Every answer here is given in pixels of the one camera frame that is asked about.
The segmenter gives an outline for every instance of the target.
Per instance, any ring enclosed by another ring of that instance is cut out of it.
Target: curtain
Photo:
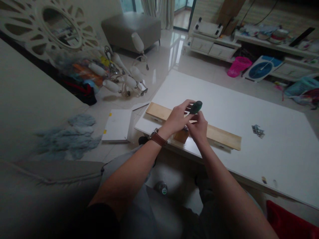
[[[142,0],[144,13],[151,17],[157,17],[155,0]]]
[[[158,0],[157,15],[160,17],[162,29],[173,29],[174,7],[175,0]]]

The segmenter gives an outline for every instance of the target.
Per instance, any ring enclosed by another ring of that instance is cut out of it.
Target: wrist
[[[210,147],[210,144],[209,144],[209,142],[208,142],[206,137],[205,138],[195,138],[194,142],[196,143],[198,148],[206,147],[206,146]]]
[[[172,133],[171,133],[171,131],[169,130],[169,128],[166,127],[165,125],[163,125],[161,128],[159,128],[157,134],[158,134],[159,136],[161,136],[162,139],[164,139],[164,140],[166,140],[166,141],[167,141],[167,140],[169,139],[169,137],[171,137],[171,135],[172,135]]]

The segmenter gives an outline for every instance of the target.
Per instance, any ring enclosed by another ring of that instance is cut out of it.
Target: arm
[[[210,147],[206,132],[207,121],[200,111],[187,123],[207,170],[212,191],[219,202],[221,211],[234,237],[278,238],[263,213],[226,169]]]
[[[163,139],[168,138],[181,130],[194,116],[188,115],[193,100],[186,100],[179,106],[174,107],[167,121],[159,129],[158,134]],[[141,189],[149,171],[151,170],[161,146],[150,140],[143,145],[131,158],[129,158],[118,170],[116,170],[99,188],[89,206],[96,203],[109,205],[121,219],[135,195]]]

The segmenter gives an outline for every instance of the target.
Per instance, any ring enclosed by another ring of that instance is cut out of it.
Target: white tabletop
[[[241,151],[213,147],[230,171],[319,208],[319,141],[304,113],[174,70],[152,102],[173,109],[185,99],[201,100],[210,125],[242,137]],[[253,133],[255,124],[265,131],[263,139]],[[151,134],[160,126],[144,112],[135,128]],[[172,138],[168,142],[201,157],[191,137],[185,144]]]

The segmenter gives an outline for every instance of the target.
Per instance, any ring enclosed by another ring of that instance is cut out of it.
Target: gray ottoman
[[[104,34],[111,45],[139,53],[133,44],[132,33],[137,32],[144,43],[144,50],[160,41],[160,19],[136,12],[127,12],[101,23]]]

